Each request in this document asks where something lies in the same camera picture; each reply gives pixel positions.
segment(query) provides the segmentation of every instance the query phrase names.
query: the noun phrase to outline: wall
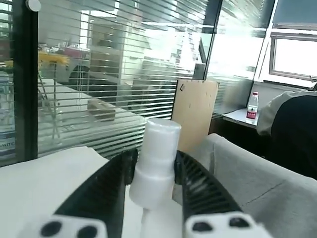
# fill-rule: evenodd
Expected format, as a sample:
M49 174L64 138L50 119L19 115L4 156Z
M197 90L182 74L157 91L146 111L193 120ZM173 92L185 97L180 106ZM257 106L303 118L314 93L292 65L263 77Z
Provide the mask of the wall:
M55 46L71 40L79 44L81 12L67 0L41 0L39 12L40 43Z

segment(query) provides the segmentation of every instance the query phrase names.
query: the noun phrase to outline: gray jacket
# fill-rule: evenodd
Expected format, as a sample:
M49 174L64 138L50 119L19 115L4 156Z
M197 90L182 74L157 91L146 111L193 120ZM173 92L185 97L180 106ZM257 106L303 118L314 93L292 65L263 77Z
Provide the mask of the gray jacket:
M317 91L287 91L282 93L281 95L275 97L270 101L265 107L263 107L259 111L259 120L257 125L257 131L259 135L271 135L271 127L275 118L275 115L280 108L280 106L285 103L288 99L305 96L305 95L313 95L317 96Z

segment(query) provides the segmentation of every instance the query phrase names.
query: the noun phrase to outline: person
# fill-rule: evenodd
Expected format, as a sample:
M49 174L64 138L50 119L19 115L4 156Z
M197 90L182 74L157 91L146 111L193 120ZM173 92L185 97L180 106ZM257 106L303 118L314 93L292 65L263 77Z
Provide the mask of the person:
M260 112L259 135L271 137L267 160L317 179L317 91L284 92Z

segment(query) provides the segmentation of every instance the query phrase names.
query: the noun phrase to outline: mounting hole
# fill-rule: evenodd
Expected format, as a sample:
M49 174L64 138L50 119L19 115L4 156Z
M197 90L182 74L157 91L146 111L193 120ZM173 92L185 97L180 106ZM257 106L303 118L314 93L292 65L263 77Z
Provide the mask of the mounting hole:
M250 227L250 224L241 217L234 217L230 219L229 226L244 228L244 227Z
M95 238L98 230L94 226L86 226L79 230L77 238Z
M58 221L46 223L41 229L41 235L43 237L55 236L60 231L61 226L61 222Z
M196 222L193 225L193 231L196 231L196 232L210 232L210 231L212 231L212 227L211 227L211 225L209 225L206 222Z

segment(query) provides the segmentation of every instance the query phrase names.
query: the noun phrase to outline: white desk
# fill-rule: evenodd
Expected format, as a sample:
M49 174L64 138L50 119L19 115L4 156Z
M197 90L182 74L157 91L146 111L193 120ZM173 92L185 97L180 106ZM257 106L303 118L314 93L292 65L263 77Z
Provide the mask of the white desk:
M71 148L0 168L0 237L16 238L27 222L53 214L90 175L107 163L93 149ZM142 208L126 190L122 238L140 238ZM182 207L173 200L148 215L145 238L181 238Z
M223 119L226 121L237 123L239 125L247 126L250 128L257 128L259 113L257 113L257 117L255 120L248 119L246 116L247 116L247 109L243 108L231 113L224 114Z
M49 98L53 98L52 79L43 79L45 91ZM125 109L115 107L115 118L111 121L99 121L87 111L90 95L79 92L72 88L56 83L56 100L59 103L58 109L62 111L62 121L57 125L60 138L57 135L52 136L53 123L52 118L48 121L39 118L38 124L38 147L39 155L45 154L50 149L64 149L72 146L87 145L93 147L99 153L106 152L101 145L111 141L120 132L132 133L136 128L142 127L146 123L146 118L137 115Z

